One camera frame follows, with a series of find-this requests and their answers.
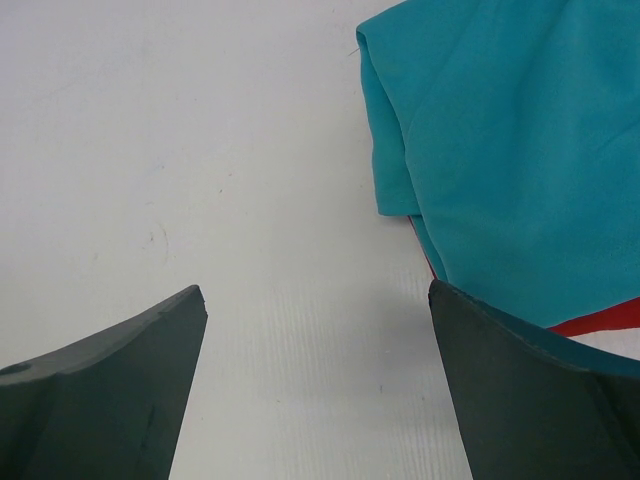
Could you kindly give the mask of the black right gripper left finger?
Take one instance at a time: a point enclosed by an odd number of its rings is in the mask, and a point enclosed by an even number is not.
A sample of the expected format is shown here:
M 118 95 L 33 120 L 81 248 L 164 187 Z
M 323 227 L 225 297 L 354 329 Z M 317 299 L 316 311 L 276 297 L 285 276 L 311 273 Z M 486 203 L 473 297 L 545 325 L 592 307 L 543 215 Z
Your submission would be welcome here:
M 192 285 L 1 371 L 4 479 L 166 479 L 207 324 Z

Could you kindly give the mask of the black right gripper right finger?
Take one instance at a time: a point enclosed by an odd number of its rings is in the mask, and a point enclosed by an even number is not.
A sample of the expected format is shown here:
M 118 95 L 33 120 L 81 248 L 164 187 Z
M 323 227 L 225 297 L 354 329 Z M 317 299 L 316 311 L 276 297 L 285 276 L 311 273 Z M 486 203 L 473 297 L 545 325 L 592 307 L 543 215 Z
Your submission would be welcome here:
M 638 361 L 440 280 L 429 306 L 474 478 L 638 478 Z

